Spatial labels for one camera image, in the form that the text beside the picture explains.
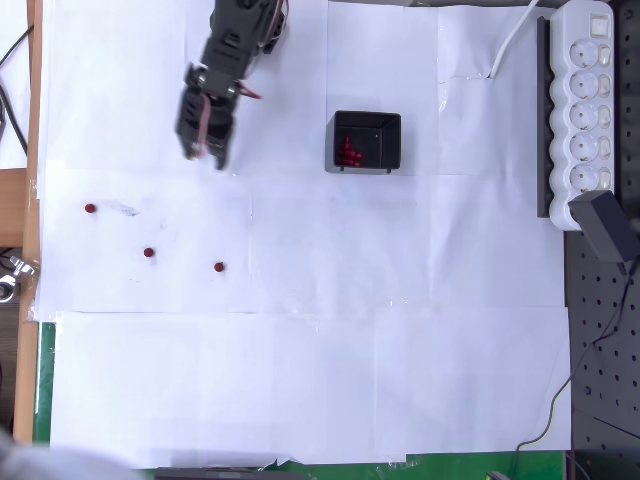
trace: black pegboard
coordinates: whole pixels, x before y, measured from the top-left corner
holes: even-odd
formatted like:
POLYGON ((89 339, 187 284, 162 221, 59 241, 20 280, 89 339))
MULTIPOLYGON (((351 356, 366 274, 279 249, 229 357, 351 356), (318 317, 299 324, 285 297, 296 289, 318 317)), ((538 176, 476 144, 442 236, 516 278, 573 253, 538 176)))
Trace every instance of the black pegboard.
MULTIPOLYGON (((615 14, 616 197, 632 219, 640 216, 640 1, 610 5, 615 14)), ((598 261, 580 232, 567 233, 565 245, 575 367, 614 314, 625 277, 617 265, 598 261)), ((618 331, 589 351, 572 381, 574 448, 590 461, 628 473, 640 472, 640 273, 635 277, 618 331)), ((609 478, 605 471, 592 472, 592 479, 609 478)))
POLYGON ((616 27, 617 196, 628 217, 640 216, 640 2, 611 3, 616 27))
MULTIPOLYGON (((575 367, 619 307, 625 277, 617 265, 598 261, 582 233, 568 233, 566 238, 571 364, 575 367)), ((632 438, 640 438, 640 275, 636 276, 631 279, 621 321, 618 324, 617 317, 614 321, 617 332, 590 349, 572 382, 576 410, 619 426, 632 438)), ((592 437, 598 441, 598 435, 592 437)), ((581 439, 574 438, 574 445, 579 448, 581 439)))

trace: white cable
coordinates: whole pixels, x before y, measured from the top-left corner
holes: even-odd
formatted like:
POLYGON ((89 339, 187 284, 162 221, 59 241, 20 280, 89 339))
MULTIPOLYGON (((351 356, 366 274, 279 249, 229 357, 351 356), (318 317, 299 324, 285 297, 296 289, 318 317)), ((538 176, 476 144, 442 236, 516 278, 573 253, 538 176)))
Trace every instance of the white cable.
POLYGON ((578 461, 577 461, 575 458, 573 458, 571 455, 568 455, 568 454, 566 454, 566 453, 565 453, 565 455, 567 456, 567 458, 568 458, 569 460, 571 460, 571 461, 575 464, 575 466, 576 466, 576 467, 578 467, 578 468, 580 469, 580 471, 581 471, 581 472, 582 472, 582 474, 584 475, 584 478, 586 478, 587 480, 591 480, 591 478, 589 477, 589 475, 587 475, 587 472, 584 470, 584 468, 582 468, 582 465, 580 465, 580 464, 578 463, 578 461))
POLYGON ((538 0, 531 0, 531 3, 529 3, 529 6, 522 14, 522 17, 520 18, 518 23, 516 23, 516 26, 513 27, 513 30, 511 30, 511 33, 509 34, 509 36, 506 38, 506 40, 500 47, 500 50, 498 50, 498 56, 496 57, 496 61, 493 62, 493 68, 491 69, 489 78, 494 78, 496 76, 496 73, 498 72, 498 67, 500 67, 500 62, 502 61, 502 56, 504 55, 504 52, 507 49, 507 46, 509 45, 509 43, 511 42, 511 39, 516 34, 516 32, 520 29, 524 21, 529 16, 529 13, 531 13, 531 10, 533 10, 533 7, 535 7, 537 3, 538 3, 538 0))

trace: metal clamp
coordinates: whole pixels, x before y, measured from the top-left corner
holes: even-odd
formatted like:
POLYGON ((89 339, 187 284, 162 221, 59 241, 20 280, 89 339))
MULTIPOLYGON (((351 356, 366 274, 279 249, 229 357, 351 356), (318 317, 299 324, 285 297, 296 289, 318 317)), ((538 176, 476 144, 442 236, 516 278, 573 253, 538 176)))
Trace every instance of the metal clamp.
POLYGON ((0 303, 8 303, 15 296, 20 275, 33 275, 36 272, 31 265, 18 257, 11 257, 9 261, 15 269, 13 273, 0 278, 0 303))

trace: power socket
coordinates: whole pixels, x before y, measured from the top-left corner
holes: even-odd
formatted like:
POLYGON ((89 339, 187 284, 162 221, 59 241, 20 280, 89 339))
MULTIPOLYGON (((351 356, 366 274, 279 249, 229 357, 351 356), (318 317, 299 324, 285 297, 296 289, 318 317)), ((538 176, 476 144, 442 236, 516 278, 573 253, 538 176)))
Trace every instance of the power socket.
POLYGON ((549 154, 551 221, 561 230, 580 230, 569 202, 593 190, 614 190, 613 11, 604 2, 571 0, 550 20, 549 60, 555 79, 555 135, 549 154))

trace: black cable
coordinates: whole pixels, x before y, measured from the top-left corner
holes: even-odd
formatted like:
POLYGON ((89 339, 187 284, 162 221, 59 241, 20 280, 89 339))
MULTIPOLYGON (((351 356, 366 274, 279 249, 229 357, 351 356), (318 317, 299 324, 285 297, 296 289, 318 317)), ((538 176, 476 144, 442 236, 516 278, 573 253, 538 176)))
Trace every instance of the black cable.
POLYGON ((578 468, 580 469, 580 471, 581 471, 581 472, 582 472, 582 474, 584 475, 584 478, 586 478, 587 480, 591 480, 591 478, 589 477, 589 474, 585 471, 585 469, 584 469, 584 468, 582 468, 582 465, 580 465, 580 464, 578 463, 578 461, 577 461, 575 458, 573 458, 571 455, 566 455, 566 457, 567 457, 569 460, 571 460, 571 461, 574 463, 574 465, 575 465, 576 467, 578 467, 578 468))
POLYGON ((27 153, 27 141, 24 139, 24 135, 18 126, 18 121, 16 120, 16 116, 13 113, 13 109, 11 108, 11 104, 9 103, 9 99, 7 98, 7 94, 2 88, 2 85, 0 85, 0 108, 4 108, 6 110, 7 117, 9 117, 9 122, 11 122, 11 126, 16 132, 16 136, 22 146, 22 150, 24 150, 24 153, 27 153))
MULTIPOLYGON (((7 257, 7 253, 12 251, 13 248, 5 248, 4 250, 0 250, 0 258, 6 258, 7 260, 11 260, 10 257, 7 257)), ((6 270, 7 272, 14 272, 14 267, 7 267, 2 260, 0 260, 0 268, 6 270)))
POLYGON ((11 55, 11 53, 13 53, 13 51, 18 47, 18 45, 20 45, 20 43, 22 43, 22 40, 27 38, 31 32, 33 32, 33 25, 31 25, 29 28, 27 28, 27 31, 24 32, 20 36, 20 38, 16 41, 16 43, 11 45, 11 48, 9 49, 9 51, 7 53, 5 53, 4 57, 2 57, 2 60, 0 60, 0 67, 2 67, 2 64, 7 61, 7 58, 9 58, 9 55, 11 55))
MULTIPOLYGON (((27 28, 27 31, 24 32, 20 38, 16 41, 16 43, 14 43, 11 48, 9 49, 9 51, 4 55, 4 57, 2 57, 2 60, 0 60, 0 67, 2 67, 2 65, 4 64, 4 62, 7 60, 7 58, 9 58, 9 55, 11 55, 11 53, 16 49, 16 47, 18 45, 20 45, 20 43, 29 36, 29 33, 31 33, 33 31, 33 25, 31 25, 29 28, 27 28)), ((18 137, 18 141, 20 142, 20 145, 22 146, 22 150, 24 150, 24 153, 27 153, 27 141, 24 139, 24 135, 22 134, 22 131, 20 130, 20 127, 18 126, 18 122, 16 120, 16 116, 13 113, 13 109, 11 108, 11 104, 9 103, 9 98, 7 98, 7 94, 5 93, 4 89, 2 88, 2 86, 0 85, 0 108, 4 108, 7 112, 7 117, 9 117, 9 122, 11 123, 11 126, 13 127, 13 129, 16 132, 16 136, 18 137)))
POLYGON ((518 456, 520 454, 520 449, 522 447, 524 447, 525 445, 531 445, 532 443, 536 443, 536 442, 542 440, 542 438, 547 434, 547 432, 549 431, 549 428, 551 428, 551 420, 553 419, 553 407, 554 407, 554 405, 556 403, 556 399, 560 396, 562 391, 566 388, 566 386, 569 384, 569 382, 571 381, 573 376, 578 371, 578 368, 582 364, 582 360, 584 360, 584 357, 587 354, 587 352, 589 350, 591 350, 591 348, 594 347, 596 345, 596 343, 611 337, 613 334, 615 334, 618 331, 618 328, 617 328, 617 325, 616 325, 616 326, 614 326, 614 329, 610 333, 606 333, 607 330, 609 329, 609 327, 611 326, 611 324, 613 323, 614 318, 616 318, 616 315, 618 315, 618 318, 619 318, 618 323, 620 323, 622 321, 622 311, 624 309, 624 303, 625 303, 625 301, 627 299, 627 293, 629 291, 629 285, 631 284, 631 278, 633 277, 633 274, 635 273, 636 269, 638 268, 639 260, 640 260, 639 258, 635 258, 633 260, 633 263, 631 264, 631 268, 629 268, 627 282, 625 283, 624 292, 622 293, 622 299, 620 300, 620 303, 618 304, 616 309, 613 311, 613 315, 611 315, 611 318, 609 319, 609 322, 604 327, 604 330, 602 331, 602 334, 598 338, 592 340, 589 343, 589 345, 587 345, 587 347, 584 349, 584 352, 582 352, 582 355, 580 355, 580 358, 576 362, 576 365, 573 367, 573 370, 569 374, 569 377, 567 378, 566 382, 564 382, 562 384, 560 389, 556 392, 556 394, 551 399, 551 407, 549 408, 549 420, 547 421, 547 426, 544 427, 543 432, 540 435, 538 435, 536 438, 534 438, 533 440, 527 440, 526 442, 521 442, 516 447, 515 456, 514 456, 514 462, 513 462, 513 468, 511 468, 511 478, 512 479, 515 480, 515 478, 516 478, 515 474, 516 474, 517 468, 518 468, 518 456))

